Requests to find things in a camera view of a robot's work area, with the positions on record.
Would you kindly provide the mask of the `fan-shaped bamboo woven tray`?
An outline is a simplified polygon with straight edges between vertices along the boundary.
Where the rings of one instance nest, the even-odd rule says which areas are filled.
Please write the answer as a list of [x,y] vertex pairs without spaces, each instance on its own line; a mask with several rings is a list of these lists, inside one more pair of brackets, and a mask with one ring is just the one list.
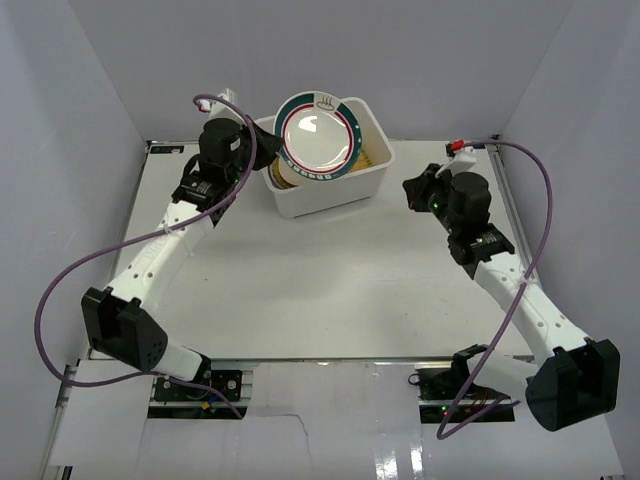
[[362,149],[358,155],[357,160],[355,161],[354,165],[349,169],[348,173],[352,174],[355,172],[359,172],[361,170],[372,168],[373,166],[374,166],[374,163],[369,157],[369,155],[367,154],[366,150]]

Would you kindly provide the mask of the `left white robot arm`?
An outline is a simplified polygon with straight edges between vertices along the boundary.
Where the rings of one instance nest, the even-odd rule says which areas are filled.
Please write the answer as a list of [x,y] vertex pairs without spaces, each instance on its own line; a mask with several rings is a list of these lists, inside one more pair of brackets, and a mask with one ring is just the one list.
[[177,378],[191,399],[209,392],[211,361],[171,340],[155,315],[182,265],[229,208],[234,189],[247,173],[270,166],[283,140],[255,123],[214,119],[205,124],[198,146],[155,238],[106,287],[88,289],[81,301],[92,349],[140,372]]

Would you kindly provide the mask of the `round bamboo woven plate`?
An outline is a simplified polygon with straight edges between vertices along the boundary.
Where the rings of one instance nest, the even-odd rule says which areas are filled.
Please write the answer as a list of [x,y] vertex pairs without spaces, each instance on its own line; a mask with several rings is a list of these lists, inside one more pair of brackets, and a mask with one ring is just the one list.
[[269,178],[271,180],[271,183],[273,184],[273,186],[277,189],[281,189],[281,183],[280,183],[280,176],[279,176],[279,170],[278,170],[278,162],[274,161],[270,166],[269,166]]

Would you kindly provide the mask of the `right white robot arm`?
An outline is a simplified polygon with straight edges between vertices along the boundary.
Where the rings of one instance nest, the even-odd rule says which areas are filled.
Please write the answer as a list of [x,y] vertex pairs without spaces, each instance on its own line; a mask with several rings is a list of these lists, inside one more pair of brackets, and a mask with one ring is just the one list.
[[534,360],[496,353],[496,343],[458,351],[451,362],[456,401],[486,388],[526,405],[547,431],[558,431],[615,409],[620,353],[575,326],[536,283],[508,238],[490,221],[488,181],[431,164],[403,182],[410,210],[428,212],[448,234],[451,257],[505,312],[498,331],[514,326]]

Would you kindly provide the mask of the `green red rimmed plate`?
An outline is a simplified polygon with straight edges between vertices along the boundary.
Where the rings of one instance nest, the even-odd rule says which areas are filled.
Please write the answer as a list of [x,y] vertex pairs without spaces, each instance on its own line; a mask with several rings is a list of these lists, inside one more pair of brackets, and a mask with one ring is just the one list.
[[343,100],[321,91],[287,99],[276,113],[273,133],[283,139],[283,171],[297,182],[328,182],[346,175],[363,148],[357,116]]

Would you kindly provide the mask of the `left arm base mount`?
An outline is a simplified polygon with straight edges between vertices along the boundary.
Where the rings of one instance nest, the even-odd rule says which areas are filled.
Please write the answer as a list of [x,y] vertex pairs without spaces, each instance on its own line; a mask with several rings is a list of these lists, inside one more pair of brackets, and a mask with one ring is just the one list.
[[237,410],[210,390],[185,387],[160,377],[154,383],[148,417],[165,420],[240,420],[247,411],[243,404],[243,372],[210,370],[204,385],[221,393]]

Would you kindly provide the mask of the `cream white plate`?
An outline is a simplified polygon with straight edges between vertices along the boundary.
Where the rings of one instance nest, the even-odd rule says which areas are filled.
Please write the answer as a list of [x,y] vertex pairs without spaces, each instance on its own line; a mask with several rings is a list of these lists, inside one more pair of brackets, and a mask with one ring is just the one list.
[[278,171],[284,182],[292,186],[301,186],[308,184],[311,180],[297,173],[282,158],[278,159]]

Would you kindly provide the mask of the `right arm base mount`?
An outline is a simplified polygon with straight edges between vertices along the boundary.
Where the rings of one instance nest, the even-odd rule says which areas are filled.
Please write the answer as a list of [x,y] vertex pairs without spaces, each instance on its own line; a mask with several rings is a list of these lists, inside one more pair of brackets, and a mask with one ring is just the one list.
[[450,413],[450,404],[464,383],[461,374],[452,369],[451,360],[419,364],[408,376],[407,383],[418,390],[418,408],[422,425],[437,425],[450,417],[449,425],[459,424],[503,397],[500,404],[475,423],[512,423],[516,420],[513,400],[495,390],[472,385],[459,406]]

